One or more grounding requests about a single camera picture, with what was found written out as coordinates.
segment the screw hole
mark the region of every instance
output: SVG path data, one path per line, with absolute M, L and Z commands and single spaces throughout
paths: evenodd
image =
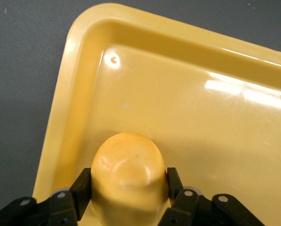
M 59 199 L 65 197 L 65 196 L 66 196 L 66 194 L 64 192 L 60 192 L 59 194 L 57 194 L 57 197 Z
M 178 220 L 177 220 L 176 218 L 171 218 L 170 222 L 171 222 L 172 224 L 176 224 L 176 223 L 178 222 Z
M 185 196 L 193 196 L 193 192 L 190 191 L 190 190 L 187 190 L 187 191 L 184 192 L 184 195 Z
M 227 197 L 223 196 L 223 195 L 219 196 L 218 200 L 221 201 L 221 202 L 228 202 L 229 201 L 229 199 Z
M 67 222 L 67 218 L 64 218 L 59 221 L 59 225 L 64 225 Z
M 24 199 L 22 202 L 20 202 L 19 206 L 25 206 L 25 205 L 27 205 L 29 203 L 30 203 L 29 199 Z

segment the gray surface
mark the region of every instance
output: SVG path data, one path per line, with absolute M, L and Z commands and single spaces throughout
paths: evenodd
M 32 195 L 67 32 L 103 2 L 0 0 L 0 208 Z M 281 0 L 117 2 L 281 51 Z

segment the screw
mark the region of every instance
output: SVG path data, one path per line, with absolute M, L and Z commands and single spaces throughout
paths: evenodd
M 60 198 L 63 198 L 63 197 L 65 197 L 65 193 L 64 192 L 60 192 L 58 195 L 57 195 L 57 197 L 60 199 Z
M 221 202 L 228 202 L 229 201 L 229 199 L 227 197 L 223 196 L 223 195 L 219 196 L 218 200 L 221 201 Z
M 190 190 L 187 190 L 187 191 L 184 192 L 184 195 L 185 195 L 185 196 L 192 196 L 192 195 L 193 195 L 193 192 L 190 191 Z
M 29 199 L 25 199 L 22 202 L 20 202 L 19 206 L 25 206 L 27 204 L 29 204 L 30 200 Z

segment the yellow egg-shaped object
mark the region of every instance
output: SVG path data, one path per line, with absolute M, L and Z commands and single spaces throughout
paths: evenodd
M 156 226 L 168 199 L 159 149 L 136 133 L 109 138 L 91 166 L 91 194 L 103 226 Z

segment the yellow tray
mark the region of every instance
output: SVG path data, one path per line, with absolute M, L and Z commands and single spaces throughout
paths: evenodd
M 118 4 L 72 25 L 34 197 L 90 167 L 110 136 L 137 132 L 186 186 L 228 193 L 281 225 L 281 52 Z M 99 226 L 91 208 L 81 226 Z

